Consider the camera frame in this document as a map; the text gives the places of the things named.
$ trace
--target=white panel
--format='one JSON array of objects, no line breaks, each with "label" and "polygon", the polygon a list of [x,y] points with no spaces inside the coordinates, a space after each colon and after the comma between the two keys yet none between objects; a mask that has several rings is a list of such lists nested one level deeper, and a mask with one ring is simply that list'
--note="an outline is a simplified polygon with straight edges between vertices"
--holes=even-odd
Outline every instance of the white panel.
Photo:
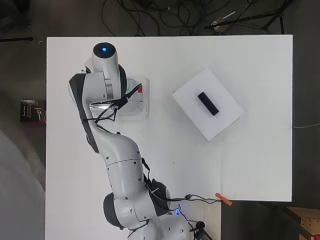
[{"label": "white panel", "polygon": [[[219,110],[215,116],[212,116],[198,98],[202,92]],[[172,96],[208,141],[231,125],[243,113],[239,104],[208,68],[194,76]]]},{"label": "white panel", "polygon": [[[46,240],[128,236],[105,220],[106,168],[88,145],[67,90],[103,41],[116,46],[127,75],[150,79],[148,119],[103,126],[138,144],[151,177],[172,197],[222,192],[230,199],[291,200],[292,36],[49,38]],[[245,112],[209,143],[172,97],[205,67]],[[185,211],[190,218],[201,214],[220,239],[219,206],[204,211],[192,204]]]}]

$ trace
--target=cable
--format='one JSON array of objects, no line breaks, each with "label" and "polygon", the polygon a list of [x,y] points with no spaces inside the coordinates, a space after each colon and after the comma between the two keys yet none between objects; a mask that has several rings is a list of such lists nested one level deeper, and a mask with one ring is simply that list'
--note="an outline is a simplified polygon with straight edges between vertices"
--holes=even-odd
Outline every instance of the cable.
[{"label": "cable", "polygon": [[[253,4],[255,4],[257,1],[258,1],[258,0],[251,0],[251,1],[250,1],[250,0],[247,0],[248,5],[247,5],[246,8],[244,9],[244,11],[237,17],[236,21],[238,21],[238,20],[242,17],[242,15],[245,14],[246,11],[248,11],[248,9],[249,9]],[[237,23],[237,22],[231,24],[230,27],[227,28],[227,29],[224,31],[224,33],[230,31],[231,28],[233,28],[233,26],[234,26],[236,23]]]},{"label": "cable", "polygon": [[312,128],[312,127],[319,127],[320,123],[312,124],[312,125],[306,125],[306,126],[292,126],[292,128],[295,129],[304,129],[304,128]]},{"label": "cable", "polygon": [[132,231],[132,232],[129,234],[128,238],[129,238],[132,234],[134,234],[137,230],[139,230],[139,229],[141,229],[141,228],[143,228],[143,227],[145,227],[145,226],[147,226],[147,225],[149,224],[149,220],[147,220],[147,221],[145,221],[145,222],[146,222],[146,223],[145,223],[144,225],[142,225],[142,226],[140,226],[140,227],[138,227],[138,228],[135,228],[135,229],[130,229],[130,228],[128,228],[128,230]]},{"label": "cable", "polygon": [[104,22],[104,7],[106,5],[108,0],[104,0],[103,4],[102,4],[102,7],[101,7],[101,20],[102,20],[102,23],[103,25],[106,27],[106,29],[108,29],[108,31],[113,35],[113,36],[116,36],[112,31],[111,29],[108,27],[108,25]]},{"label": "cable", "polygon": [[138,10],[137,8],[136,9],[129,9],[129,8],[127,8],[124,4],[123,4],[123,1],[121,1],[121,2],[119,2],[119,0],[117,1],[120,5],[121,5],[121,7],[125,10],[125,11],[127,11],[127,12],[137,12],[137,13],[144,13],[144,14],[146,14],[147,16],[149,16],[155,23],[156,23],[156,25],[157,25],[157,34],[158,34],[158,36],[160,36],[160,24],[159,24],[159,22],[150,14],[150,13],[148,13],[148,12],[146,12],[146,11],[143,11],[143,10]]},{"label": "cable", "polygon": [[223,6],[221,6],[221,7],[219,7],[218,9],[216,9],[216,10],[208,13],[208,14],[207,14],[207,17],[210,16],[210,15],[212,15],[212,14],[214,14],[214,13],[216,13],[216,12],[219,12],[220,10],[222,10],[222,9],[224,9],[224,8],[226,8],[230,3],[231,3],[231,0],[227,1]]},{"label": "cable", "polygon": [[135,24],[137,25],[138,27],[138,30],[137,30],[137,34],[136,35],[139,35],[139,31],[141,31],[141,33],[143,34],[143,36],[145,36],[146,34],[144,33],[144,31],[142,30],[141,26],[140,26],[140,23],[141,23],[141,16],[140,16],[140,12],[138,11],[138,8],[137,6],[134,4],[134,2],[132,0],[130,0],[131,4],[134,6],[134,8],[137,10],[137,13],[138,13],[138,17],[139,17],[139,22],[137,22],[137,20],[135,19],[135,17],[133,16],[133,14],[131,13],[131,11],[128,11],[127,8],[125,7],[124,3],[123,3],[123,0],[118,0],[117,1],[118,4],[130,15],[130,17],[133,19],[133,21],[135,22]]}]

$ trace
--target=black cable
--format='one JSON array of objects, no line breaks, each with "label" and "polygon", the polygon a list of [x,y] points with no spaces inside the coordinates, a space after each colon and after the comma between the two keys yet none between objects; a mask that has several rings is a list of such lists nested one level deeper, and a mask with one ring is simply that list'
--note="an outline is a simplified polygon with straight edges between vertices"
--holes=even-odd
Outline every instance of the black cable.
[{"label": "black cable", "polygon": [[158,36],[160,36],[160,24],[159,24],[159,22],[158,22],[150,13],[148,13],[148,12],[146,12],[146,11],[144,11],[144,10],[129,9],[129,8],[127,8],[124,4],[121,4],[121,3],[120,3],[120,5],[121,5],[121,7],[123,7],[123,8],[125,9],[125,11],[128,11],[128,12],[136,12],[136,13],[144,13],[144,14],[146,14],[147,16],[149,16],[149,17],[156,23],[156,25],[157,25],[157,34],[158,34]]},{"label": "black cable", "polygon": [[226,8],[230,3],[231,3],[231,0],[227,1],[224,5],[222,5],[221,7],[217,8],[216,10],[208,13],[206,16],[208,17],[208,16],[210,16],[210,15],[216,13],[216,12],[219,12],[220,10]]},{"label": "black cable", "polygon": [[111,29],[108,27],[108,25],[104,22],[104,7],[106,5],[108,0],[104,0],[103,4],[102,4],[102,7],[101,7],[101,21],[103,23],[103,25],[106,27],[106,29],[108,29],[108,31],[113,35],[113,36],[116,36],[113,31],[111,31]]},{"label": "black cable", "polygon": [[194,221],[194,220],[188,220],[186,215],[183,214],[183,212],[181,211],[181,206],[179,205],[179,211],[181,213],[181,215],[184,217],[184,219],[187,221],[187,223],[189,224],[189,226],[191,227],[191,230],[193,232],[193,239],[196,239],[196,233],[195,233],[195,229],[194,227],[192,226],[192,224],[190,223],[191,221],[192,222],[197,222],[197,221]]},{"label": "black cable", "polygon": [[138,228],[135,228],[135,229],[130,229],[130,228],[128,228],[128,230],[132,231],[132,232],[129,234],[128,238],[129,238],[132,234],[134,234],[137,230],[139,230],[139,229],[141,229],[141,228],[143,228],[143,227],[145,227],[145,226],[147,226],[147,225],[149,224],[149,220],[147,220],[147,221],[145,221],[145,222],[146,222],[146,223],[145,223],[144,225],[142,225],[142,226],[140,226],[140,227],[138,227]]},{"label": "black cable", "polygon": [[134,17],[133,14],[131,13],[131,11],[128,11],[128,10],[127,10],[127,7],[124,5],[123,0],[118,0],[117,2],[118,2],[118,4],[122,7],[122,9],[124,9],[124,10],[130,15],[130,17],[133,19],[133,21],[134,21],[135,24],[137,25],[138,30],[137,30],[137,34],[136,34],[136,35],[139,35],[139,31],[141,31],[141,33],[143,34],[143,36],[145,36],[146,34],[144,33],[144,31],[142,30],[142,28],[141,28],[141,26],[140,26],[140,23],[141,23],[140,12],[138,11],[138,8],[137,8],[137,6],[134,4],[134,2],[133,2],[132,0],[130,0],[130,2],[132,3],[133,7],[137,10],[138,17],[139,17],[139,22],[137,22],[137,20],[135,19],[135,17]]},{"label": "black cable", "polygon": [[[242,17],[242,15],[245,14],[245,13],[248,11],[248,9],[249,9],[253,4],[255,4],[257,1],[258,1],[258,0],[251,0],[251,1],[250,1],[250,0],[247,0],[248,5],[247,5],[246,8],[244,9],[244,11],[237,17],[236,21],[239,20],[239,19]],[[224,31],[224,33],[230,31],[231,28],[233,28],[233,26],[234,26],[236,23],[237,23],[237,22],[231,24],[231,25],[229,26],[229,28],[227,28],[227,29]]]}]

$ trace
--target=black device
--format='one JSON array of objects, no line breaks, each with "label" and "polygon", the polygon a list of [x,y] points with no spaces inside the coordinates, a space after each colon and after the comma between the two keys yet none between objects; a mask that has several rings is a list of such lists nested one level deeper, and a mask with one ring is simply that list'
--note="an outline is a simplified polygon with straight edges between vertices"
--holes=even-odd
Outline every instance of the black device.
[{"label": "black device", "polygon": [[205,223],[202,221],[197,222],[196,228],[195,228],[195,234],[194,237],[197,240],[213,240],[209,234],[204,230],[205,228]]},{"label": "black device", "polygon": [[218,108],[211,102],[211,100],[208,98],[208,96],[204,92],[200,93],[198,95],[198,98],[203,103],[203,105],[206,106],[206,108],[209,110],[212,116],[215,116],[219,113]]}]

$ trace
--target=blue light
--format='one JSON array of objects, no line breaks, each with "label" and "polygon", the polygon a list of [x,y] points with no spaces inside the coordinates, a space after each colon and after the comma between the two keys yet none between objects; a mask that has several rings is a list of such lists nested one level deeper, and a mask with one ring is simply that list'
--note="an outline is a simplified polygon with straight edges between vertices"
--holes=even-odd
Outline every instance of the blue light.
[{"label": "blue light", "polygon": [[180,209],[179,209],[179,208],[176,208],[176,209],[174,210],[174,213],[175,213],[177,216],[179,216],[179,215],[180,215]]}]

